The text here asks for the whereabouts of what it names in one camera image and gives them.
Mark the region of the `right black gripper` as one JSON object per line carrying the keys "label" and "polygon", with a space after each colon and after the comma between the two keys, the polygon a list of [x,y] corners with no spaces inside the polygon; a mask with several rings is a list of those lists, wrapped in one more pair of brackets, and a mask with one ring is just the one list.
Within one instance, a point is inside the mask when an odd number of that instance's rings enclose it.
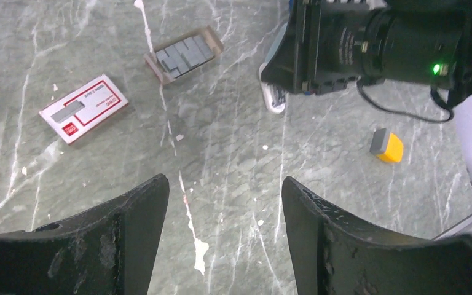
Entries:
{"label": "right black gripper", "polygon": [[327,94],[361,81],[422,84],[472,95],[472,1],[293,1],[261,79],[292,94]]}

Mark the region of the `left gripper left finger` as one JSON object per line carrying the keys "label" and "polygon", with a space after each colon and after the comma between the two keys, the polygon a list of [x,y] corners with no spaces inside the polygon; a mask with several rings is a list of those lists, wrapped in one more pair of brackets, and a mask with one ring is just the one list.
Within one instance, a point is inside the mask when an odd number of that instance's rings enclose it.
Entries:
{"label": "left gripper left finger", "polygon": [[74,216],[0,234],[0,294],[146,294],[169,192],[159,174]]}

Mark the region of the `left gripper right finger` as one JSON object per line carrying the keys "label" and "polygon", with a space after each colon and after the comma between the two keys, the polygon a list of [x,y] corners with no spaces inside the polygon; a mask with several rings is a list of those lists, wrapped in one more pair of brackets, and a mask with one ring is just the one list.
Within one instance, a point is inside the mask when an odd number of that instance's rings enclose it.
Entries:
{"label": "left gripper right finger", "polygon": [[281,197],[299,294],[472,294],[472,232],[438,240],[394,232],[292,177]]}

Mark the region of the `red white staple box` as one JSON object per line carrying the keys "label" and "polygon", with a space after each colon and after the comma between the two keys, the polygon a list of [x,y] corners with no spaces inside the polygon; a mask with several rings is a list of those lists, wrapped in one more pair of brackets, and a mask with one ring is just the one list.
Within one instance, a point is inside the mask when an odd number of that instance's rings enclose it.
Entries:
{"label": "red white staple box", "polygon": [[66,144],[72,144],[126,105],[126,97],[102,74],[46,106],[39,115]]}

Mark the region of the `light blue eraser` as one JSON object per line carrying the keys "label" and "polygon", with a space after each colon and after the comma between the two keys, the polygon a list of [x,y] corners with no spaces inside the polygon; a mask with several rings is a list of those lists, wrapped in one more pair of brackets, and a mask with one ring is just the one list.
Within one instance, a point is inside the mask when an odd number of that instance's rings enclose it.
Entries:
{"label": "light blue eraser", "polygon": [[287,23],[285,23],[279,30],[278,34],[276,35],[266,57],[264,62],[260,65],[258,69],[258,77],[261,85],[261,90],[262,90],[262,97],[264,99],[265,106],[268,111],[270,111],[273,114],[281,114],[285,108],[286,108],[286,101],[288,98],[288,93],[285,92],[283,89],[280,87],[277,87],[272,84],[268,84],[262,81],[262,72],[268,65],[269,61],[272,59],[272,57],[275,55],[277,52],[280,42],[283,39],[285,32],[286,32],[286,27]]}

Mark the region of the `staple tray with staples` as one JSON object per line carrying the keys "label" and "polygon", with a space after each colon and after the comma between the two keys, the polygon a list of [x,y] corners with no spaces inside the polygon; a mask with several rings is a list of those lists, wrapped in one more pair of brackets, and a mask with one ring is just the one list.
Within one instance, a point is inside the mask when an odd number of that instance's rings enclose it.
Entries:
{"label": "staple tray with staples", "polygon": [[193,29],[155,47],[144,59],[159,82],[170,84],[218,58],[224,45],[211,26]]}

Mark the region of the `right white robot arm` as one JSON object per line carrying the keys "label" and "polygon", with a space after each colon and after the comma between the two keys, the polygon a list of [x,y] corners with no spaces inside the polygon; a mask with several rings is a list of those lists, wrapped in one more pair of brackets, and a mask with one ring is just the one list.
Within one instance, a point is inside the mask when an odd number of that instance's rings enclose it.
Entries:
{"label": "right white robot arm", "polygon": [[291,1],[289,20],[259,68],[265,103],[283,112],[288,94],[324,95],[351,82],[427,85],[454,120],[472,181],[472,1]]}

